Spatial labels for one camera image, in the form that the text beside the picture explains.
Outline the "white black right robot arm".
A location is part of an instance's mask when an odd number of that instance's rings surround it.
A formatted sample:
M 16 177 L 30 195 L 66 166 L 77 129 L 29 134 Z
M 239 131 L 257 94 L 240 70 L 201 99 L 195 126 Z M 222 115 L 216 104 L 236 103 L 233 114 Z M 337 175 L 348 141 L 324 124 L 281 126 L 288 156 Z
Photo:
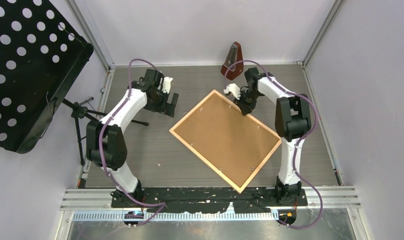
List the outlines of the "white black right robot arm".
M 247 84 L 234 100 L 244 116 L 254 110 L 258 97 L 266 96 L 275 103 L 275 129 L 282 141 L 282 157 L 274 196 L 279 204 L 288 205 L 302 191 L 301 148 L 303 136 L 312 127 L 307 96 L 290 93 L 271 74 L 260 73 L 256 67 L 246 70 L 244 76 Z

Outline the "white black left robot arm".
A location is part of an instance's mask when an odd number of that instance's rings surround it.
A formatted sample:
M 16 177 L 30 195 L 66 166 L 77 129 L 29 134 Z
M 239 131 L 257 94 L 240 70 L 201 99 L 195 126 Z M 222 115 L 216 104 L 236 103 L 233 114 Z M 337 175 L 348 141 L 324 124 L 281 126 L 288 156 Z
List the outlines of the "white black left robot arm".
M 92 120 L 86 127 L 86 156 L 103 169 L 115 183 L 114 198 L 124 198 L 131 207 L 143 201 L 140 180 L 132 173 L 124 133 L 136 114 L 144 109 L 174 117 L 179 98 L 173 94 L 168 101 L 173 78 L 156 69 L 147 69 L 139 80 L 130 81 L 119 103 L 102 119 Z

